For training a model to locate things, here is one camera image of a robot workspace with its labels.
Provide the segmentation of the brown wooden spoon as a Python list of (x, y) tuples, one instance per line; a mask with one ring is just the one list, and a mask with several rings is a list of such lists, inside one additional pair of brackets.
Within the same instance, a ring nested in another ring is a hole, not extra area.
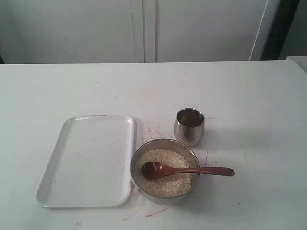
[(233, 177), (235, 171), (226, 167), (174, 168), (159, 162), (148, 162), (141, 167), (141, 173), (148, 179), (159, 179), (178, 173), (198, 173)]

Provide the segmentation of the steel bowl of rice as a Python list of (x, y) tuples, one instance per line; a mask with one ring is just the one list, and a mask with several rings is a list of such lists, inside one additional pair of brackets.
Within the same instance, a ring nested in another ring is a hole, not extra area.
[(170, 205), (186, 198), (197, 185), (197, 173), (179, 173), (160, 179), (147, 179), (141, 167), (159, 162), (174, 168), (197, 168), (199, 161), (186, 145), (172, 139), (156, 139), (140, 146), (130, 163), (130, 174), (136, 189), (148, 200)]

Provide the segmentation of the white rectangular plastic tray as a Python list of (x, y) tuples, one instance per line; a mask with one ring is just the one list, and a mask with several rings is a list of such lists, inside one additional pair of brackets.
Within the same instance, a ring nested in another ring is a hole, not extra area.
[(131, 193), (135, 121), (129, 115), (67, 119), (39, 183), (45, 208), (117, 207)]

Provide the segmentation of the stainless steel cup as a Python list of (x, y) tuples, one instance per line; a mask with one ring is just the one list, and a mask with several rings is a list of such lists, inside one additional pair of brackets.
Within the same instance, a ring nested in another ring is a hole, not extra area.
[(177, 112), (174, 122), (174, 137), (187, 146), (196, 146), (204, 136), (205, 117), (194, 108)]

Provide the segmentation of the white cabinet behind table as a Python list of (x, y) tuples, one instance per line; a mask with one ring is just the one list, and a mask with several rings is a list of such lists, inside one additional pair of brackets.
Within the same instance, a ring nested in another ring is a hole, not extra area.
[(277, 0), (3, 0), (6, 64), (259, 60)]

